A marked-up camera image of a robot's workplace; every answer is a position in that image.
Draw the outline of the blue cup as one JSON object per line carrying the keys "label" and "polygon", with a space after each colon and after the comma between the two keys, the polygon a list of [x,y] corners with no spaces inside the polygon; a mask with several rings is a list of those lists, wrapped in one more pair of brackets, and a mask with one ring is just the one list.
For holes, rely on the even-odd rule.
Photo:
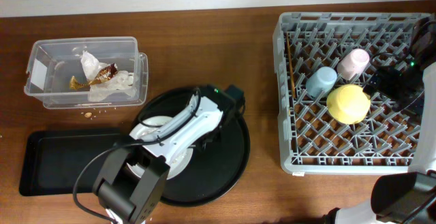
{"label": "blue cup", "polygon": [[306,82],[309,96],[317,98],[321,93],[324,97],[329,94],[337,81],[337,72],[331,67],[319,68]]}

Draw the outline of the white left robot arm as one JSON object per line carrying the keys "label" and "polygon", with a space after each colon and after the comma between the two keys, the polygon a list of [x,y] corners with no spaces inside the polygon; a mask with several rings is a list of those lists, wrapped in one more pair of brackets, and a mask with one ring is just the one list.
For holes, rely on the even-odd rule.
{"label": "white left robot arm", "polygon": [[236,86],[174,89],[147,104],[105,153],[93,193],[112,223],[143,223],[159,202],[194,207],[225,195],[250,152]]}

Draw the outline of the white tissue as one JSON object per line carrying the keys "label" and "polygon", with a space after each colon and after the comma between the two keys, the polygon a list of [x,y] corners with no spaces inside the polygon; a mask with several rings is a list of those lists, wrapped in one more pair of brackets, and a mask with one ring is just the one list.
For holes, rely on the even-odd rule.
{"label": "white tissue", "polygon": [[[99,62],[87,51],[82,52],[80,62],[88,82],[94,80],[101,69],[109,66],[107,63]],[[113,78],[109,79],[109,81],[102,84],[91,85],[88,100],[92,102],[100,102],[117,91],[123,91],[129,97],[133,97],[137,93],[137,88],[134,87],[133,73],[120,70]]]}

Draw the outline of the gold snack wrapper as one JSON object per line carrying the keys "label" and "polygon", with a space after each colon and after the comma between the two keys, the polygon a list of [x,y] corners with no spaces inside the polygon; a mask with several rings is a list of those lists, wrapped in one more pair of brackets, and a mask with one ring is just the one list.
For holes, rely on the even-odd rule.
{"label": "gold snack wrapper", "polygon": [[91,81],[85,84],[79,83],[77,79],[74,76],[72,76],[71,80],[69,81],[69,88],[77,91],[79,89],[87,88],[95,84],[102,84],[112,79],[117,74],[117,72],[118,72],[117,66],[115,63],[113,63],[99,70],[96,77],[94,77],[94,79],[92,79]]}

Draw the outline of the wooden chopstick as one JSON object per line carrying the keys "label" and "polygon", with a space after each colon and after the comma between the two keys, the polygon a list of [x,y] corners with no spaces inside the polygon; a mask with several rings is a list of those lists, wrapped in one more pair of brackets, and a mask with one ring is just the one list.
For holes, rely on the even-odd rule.
{"label": "wooden chopstick", "polygon": [[291,92],[292,92],[292,97],[295,99],[296,98],[296,89],[295,89],[295,84],[294,84],[294,72],[293,72],[293,67],[292,67],[292,56],[291,56],[291,50],[290,50],[290,37],[289,37],[288,33],[285,33],[285,38],[286,38],[286,50],[287,50],[287,57],[288,57],[288,62],[289,62],[289,70],[290,70]]}

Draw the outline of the yellow bowl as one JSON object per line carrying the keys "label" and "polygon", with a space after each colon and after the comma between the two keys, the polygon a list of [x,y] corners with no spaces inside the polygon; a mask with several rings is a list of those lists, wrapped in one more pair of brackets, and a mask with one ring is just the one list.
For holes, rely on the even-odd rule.
{"label": "yellow bowl", "polygon": [[351,125],[361,122],[369,111],[371,100],[361,86],[346,84],[330,92],[326,106],[331,117]]}

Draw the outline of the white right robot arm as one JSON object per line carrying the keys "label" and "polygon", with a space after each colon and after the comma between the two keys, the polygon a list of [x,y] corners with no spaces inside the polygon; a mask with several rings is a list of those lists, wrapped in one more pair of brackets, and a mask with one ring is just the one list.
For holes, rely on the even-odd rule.
{"label": "white right robot arm", "polygon": [[434,16],[415,23],[402,60],[409,65],[405,71],[379,66],[363,91],[390,98],[395,112],[407,110],[421,116],[420,137],[412,162],[403,174],[379,177],[370,200],[352,208],[334,208],[322,217],[322,223],[435,222]]}

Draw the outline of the pink cup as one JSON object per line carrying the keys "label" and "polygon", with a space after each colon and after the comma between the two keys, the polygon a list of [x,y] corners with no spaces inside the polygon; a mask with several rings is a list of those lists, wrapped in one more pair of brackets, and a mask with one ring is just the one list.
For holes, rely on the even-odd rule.
{"label": "pink cup", "polygon": [[337,73],[345,80],[360,75],[370,61],[369,53],[361,48],[353,49],[337,65]]}

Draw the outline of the grey plate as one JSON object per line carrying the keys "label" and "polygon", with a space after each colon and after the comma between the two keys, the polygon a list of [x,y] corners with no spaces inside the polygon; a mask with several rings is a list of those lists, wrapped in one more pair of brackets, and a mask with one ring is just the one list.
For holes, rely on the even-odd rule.
{"label": "grey plate", "polygon": [[[146,126],[138,123],[130,132],[130,136],[134,139],[138,139],[142,135],[146,135],[150,132],[153,132],[156,130],[156,128],[151,127],[151,125],[155,126],[162,126],[168,123],[172,117],[170,116],[153,116],[150,118],[147,118],[143,120],[143,123],[146,124]],[[191,158],[193,156],[193,149],[187,148],[182,153],[178,155],[170,164],[170,171],[168,174],[167,179],[170,180],[176,176],[178,176],[189,164]],[[128,164],[127,167],[129,168],[129,171],[138,178],[142,177],[142,174],[144,172],[144,167],[141,166],[139,163],[136,163],[135,165]]]}

